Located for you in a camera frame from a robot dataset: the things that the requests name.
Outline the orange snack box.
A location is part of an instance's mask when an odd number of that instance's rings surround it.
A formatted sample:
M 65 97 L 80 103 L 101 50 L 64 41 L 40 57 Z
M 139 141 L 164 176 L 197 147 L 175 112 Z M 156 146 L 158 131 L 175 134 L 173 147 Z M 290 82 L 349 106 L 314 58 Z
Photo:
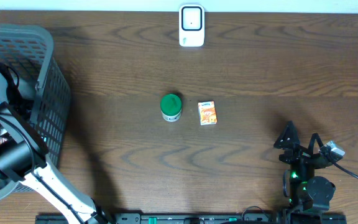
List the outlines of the orange snack box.
M 199 102 L 198 112 L 200 117 L 200 125 L 204 126 L 217 123 L 214 101 Z

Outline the green lid jar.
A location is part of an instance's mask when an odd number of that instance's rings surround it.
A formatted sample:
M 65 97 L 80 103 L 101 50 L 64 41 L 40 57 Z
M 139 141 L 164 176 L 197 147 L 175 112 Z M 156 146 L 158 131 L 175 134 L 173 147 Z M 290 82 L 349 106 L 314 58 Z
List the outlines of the green lid jar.
M 160 102 L 162 118 L 168 122 L 175 122 L 180 119 L 182 111 L 182 102 L 179 96 L 167 94 L 163 96 Z

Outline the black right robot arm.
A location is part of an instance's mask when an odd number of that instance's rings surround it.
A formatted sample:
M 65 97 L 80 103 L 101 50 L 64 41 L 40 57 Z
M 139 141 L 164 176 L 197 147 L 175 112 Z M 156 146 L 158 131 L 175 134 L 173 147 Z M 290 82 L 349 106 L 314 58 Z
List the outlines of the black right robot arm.
M 304 147 L 295 125 L 289 121 L 273 146 L 283 150 L 279 160 L 290 166 L 283 174 L 283 194 L 289 198 L 291 209 L 305 213 L 329 210 L 335 185 L 316 176 L 315 170 L 332 165 L 328 159 L 331 149 L 323 144 L 319 135 L 312 134 L 309 145 Z

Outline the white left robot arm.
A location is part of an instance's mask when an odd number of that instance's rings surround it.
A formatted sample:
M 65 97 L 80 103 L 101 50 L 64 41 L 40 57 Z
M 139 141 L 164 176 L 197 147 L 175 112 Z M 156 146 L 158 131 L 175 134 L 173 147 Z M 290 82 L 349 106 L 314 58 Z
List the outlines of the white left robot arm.
M 19 87 L 19 74 L 0 62 L 0 179 L 32 188 L 68 223 L 114 223 L 108 212 L 55 167 L 46 143 L 27 122 L 34 102 L 23 98 Z

